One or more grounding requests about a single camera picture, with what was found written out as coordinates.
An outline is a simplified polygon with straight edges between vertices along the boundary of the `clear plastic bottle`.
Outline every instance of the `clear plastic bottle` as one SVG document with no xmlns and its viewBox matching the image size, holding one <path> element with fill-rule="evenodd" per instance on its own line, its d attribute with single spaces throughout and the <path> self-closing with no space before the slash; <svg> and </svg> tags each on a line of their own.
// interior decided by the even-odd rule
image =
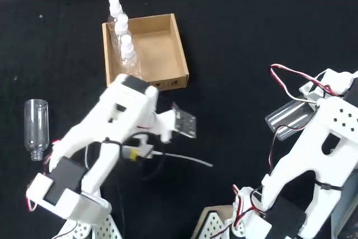
<svg viewBox="0 0 358 239">
<path fill-rule="evenodd" d="M 116 22 L 119 14 L 123 13 L 122 5 L 119 0 L 108 0 L 110 3 L 110 15 L 107 22 Z"/>
<path fill-rule="evenodd" d="M 137 78 L 143 78 L 142 69 L 138 54 L 134 50 L 132 37 L 123 35 L 121 37 L 121 68 L 125 74 L 132 75 Z"/>
<path fill-rule="evenodd" d="M 43 151 L 49 146 L 49 106 L 45 100 L 31 99 L 25 102 L 25 147 L 33 161 L 43 159 Z"/>
<path fill-rule="evenodd" d="M 109 30 L 111 35 L 112 44 L 116 42 L 116 34 L 114 33 L 114 26 L 119 15 L 123 14 L 122 5 L 119 0 L 108 0 L 110 3 L 110 15 L 107 22 L 109 22 Z"/>
<path fill-rule="evenodd" d="M 112 47 L 114 50 L 115 58 L 118 63 L 121 61 L 121 37 L 123 35 L 130 35 L 128 30 L 128 16 L 126 14 L 120 14 L 117 17 L 117 21 L 114 26 L 115 38 L 112 39 Z"/>
</svg>

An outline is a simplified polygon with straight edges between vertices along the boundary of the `robotic arm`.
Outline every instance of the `robotic arm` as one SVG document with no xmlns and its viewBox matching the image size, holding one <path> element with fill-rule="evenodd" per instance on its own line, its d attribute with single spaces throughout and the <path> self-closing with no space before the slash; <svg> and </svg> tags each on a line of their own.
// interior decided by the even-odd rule
<svg viewBox="0 0 358 239">
<path fill-rule="evenodd" d="M 293 239 L 299 235 L 311 239 L 321 229 L 358 163 L 358 72 L 327 69 L 317 79 L 329 85 L 336 96 L 308 82 L 300 92 L 311 103 L 285 105 L 266 118 L 281 140 L 289 136 L 289 131 L 294 133 L 292 129 L 304 130 L 291 151 L 262 179 L 262 193 L 251 187 L 236 191 L 233 216 L 225 221 L 227 229 L 212 233 L 210 238 Z M 339 142 L 330 154 L 324 154 L 322 145 L 330 135 Z M 316 174 L 316 185 L 313 199 L 303 212 L 279 193 L 288 182 L 309 170 Z M 205 239 L 205 235 L 202 229 L 198 238 Z"/>
<path fill-rule="evenodd" d="M 97 225 L 111 212 L 111 205 L 99 189 L 120 157 L 125 141 L 140 140 L 135 154 L 151 157 L 153 145 L 146 132 L 160 135 L 163 143 L 172 131 L 196 137 L 196 119 L 184 111 L 156 114 L 158 90 L 135 77 L 119 75 L 101 95 L 88 115 L 53 147 L 49 175 L 37 174 L 26 196 L 56 215 L 81 223 Z M 87 170 L 70 158 L 92 142 L 102 142 L 100 155 Z"/>
</svg>

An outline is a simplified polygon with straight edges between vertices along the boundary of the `cardboard tray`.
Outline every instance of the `cardboard tray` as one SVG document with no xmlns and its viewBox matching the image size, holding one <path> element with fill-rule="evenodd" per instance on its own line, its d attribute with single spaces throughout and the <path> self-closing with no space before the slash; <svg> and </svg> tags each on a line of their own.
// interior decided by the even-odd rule
<svg viewBox="0 0 358 239">
<path fill-rule="evenodd" d="M 121 73 L 114 57 L 110 26 L 102 24 L 107 86 Z M 174 14 L 130 19 L 129 30 L 145 81 L 161 90 L 187 86 L 189 72 Z"/>
</svg>

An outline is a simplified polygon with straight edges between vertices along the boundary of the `black table surface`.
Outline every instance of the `black table surface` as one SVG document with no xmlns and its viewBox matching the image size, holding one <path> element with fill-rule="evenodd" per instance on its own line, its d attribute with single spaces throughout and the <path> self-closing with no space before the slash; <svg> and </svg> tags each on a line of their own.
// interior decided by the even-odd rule
<svg viewBox="0 0 358 239">
<path fill-rule="evenodd" d="M 230 204 L 231 184 L 259 186 L 268 171 L 272 133 L 264 117 L 288 102 L 270 77 L 279 62 L 309 74 L 330 67 L 354 72 L 358 54 L 356 0 L 121 0 L 129 17 L 175 13 L 189 85 L 161 93 L 197 116 L 197 139 L 177 137 L 166 150 L 214 164 L 168 157 L 161 173 L 140 180 L 121 163 L 103 187 L 120 230 L 116 182 L 124 203 L 125 238 L 188 238 L 204 207 Z M 26 210 L 27 184 L 41 171 L 23 145 L 23 103 L 48 100 L 50 139 L 79 123 L 105 89 L 101 23 L 107 0 L 0 1 L 0 230 L 2 238 L 51 238 L 63 220 Z M 280 73 L 297 94 L 304 80 Z M 274 161 L 297 136 L 276 143 Z M 305 209 L 313 173 L 282 195 Z M 317 238 L 328 238 L 327 221 Z"/>
</svg>

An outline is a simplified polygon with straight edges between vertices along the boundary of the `clear plastic tube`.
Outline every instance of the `clear plastic tube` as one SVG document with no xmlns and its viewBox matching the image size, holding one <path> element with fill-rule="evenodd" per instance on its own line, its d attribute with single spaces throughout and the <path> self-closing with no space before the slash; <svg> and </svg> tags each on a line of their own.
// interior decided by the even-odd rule
<svg viewBox="0 0 358 239">
<path fill-rule="evenodd" d="M 282 125 L 296 129 L 302 128 L 310 121 L 313 114 L 314 111 L 308 103 L 292 100 L 269 116 L 266 116 L 265 120 L 270 129 L 275 132 L 277 128 Z M 294 133 L 294 130 L 282 127 L 277 132 L 277 138 L 282 141 Z"/>
<path fill-rule="evenodd" d="M 49 105 L 41 99 L 25 102 L 25 147 L 33 161 L 43 159 L 43 151 L 49 146 Z"/>
</svg>

